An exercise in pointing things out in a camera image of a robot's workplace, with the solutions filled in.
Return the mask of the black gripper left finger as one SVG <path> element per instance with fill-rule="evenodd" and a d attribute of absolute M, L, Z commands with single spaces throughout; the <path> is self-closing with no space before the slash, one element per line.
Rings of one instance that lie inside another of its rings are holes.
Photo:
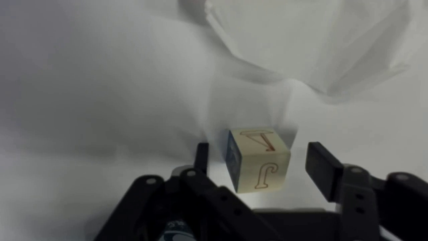
<path fill-rule="evenodd" d="M 240 198 L 207 177 L 209 145 L 196 145 L 189 166 L 168 179 L 136 178 L 114 206 L 94 241 L 160 241 L 175 224 L 193 241 L 282 241 L 279 233 Z"/>

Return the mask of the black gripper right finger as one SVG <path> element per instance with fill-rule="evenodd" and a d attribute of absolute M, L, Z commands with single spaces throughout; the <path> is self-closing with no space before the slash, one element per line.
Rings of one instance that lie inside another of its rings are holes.
<path fill-rule="evenodd" d="M 327 202 L 336 204 L 339 241 L 428 241 L 428 182 L 403 171 L 385 179 L 340 163 L 322 143 L 308 142 L 304 170 Z"/>

